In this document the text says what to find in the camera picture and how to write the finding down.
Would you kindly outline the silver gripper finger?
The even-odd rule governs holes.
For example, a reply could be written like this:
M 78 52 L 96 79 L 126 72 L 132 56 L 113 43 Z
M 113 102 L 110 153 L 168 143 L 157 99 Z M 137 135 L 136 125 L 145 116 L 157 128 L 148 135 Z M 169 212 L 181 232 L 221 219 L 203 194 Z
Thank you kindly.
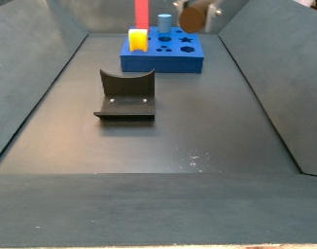
M 182 12 L 186 9 L 188 5 L 189 5 L 189 0 L 176 0 L 173 2 L 173 5 L 177 8 L 177 11 Z
M 223 15 L 223 10 L 220 8 L 223 0 L 213 0 L 213 2 L 208 5 L 207 9 L 207 20 L 204 31 L 209 33 L 213 29 L 213 20 Z

